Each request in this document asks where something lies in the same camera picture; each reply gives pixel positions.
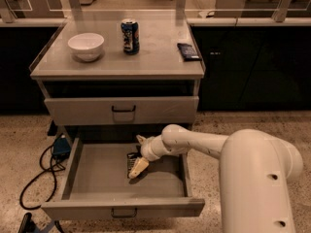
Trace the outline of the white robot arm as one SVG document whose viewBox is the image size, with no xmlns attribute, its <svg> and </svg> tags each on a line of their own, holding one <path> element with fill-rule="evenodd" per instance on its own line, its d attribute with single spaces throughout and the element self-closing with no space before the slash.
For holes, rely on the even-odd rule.
<svg viewBox="0 0 311 233">
<path fill-rule="evenodd" d="M 224 136 L 177 124 L 137 140 L 141 156 L 128 174 L 131 179 L 164 155 L 197 150 L 219 160 L 224 233 L 296 233 L 288 183 L 299 177 L 303 161 L 291 143 L 254 129 Z"/>
</svg>

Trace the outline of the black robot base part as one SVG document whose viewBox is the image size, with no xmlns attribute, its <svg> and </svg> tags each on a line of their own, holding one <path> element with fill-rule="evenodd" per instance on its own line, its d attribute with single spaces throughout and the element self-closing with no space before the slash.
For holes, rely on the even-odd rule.
<svg viewBox="0 0 311 233">
<path fill-rule="evenodd" d="M 58 233 L 65 233 L 58 220 L 54 220 L 50 222 L 45 228 L 40 229 L 32 220 L 32 214 L 26 213 L 21 220 L 17 233 L 51 233 L 53 228 L 55 228 Z"/>
</svg>

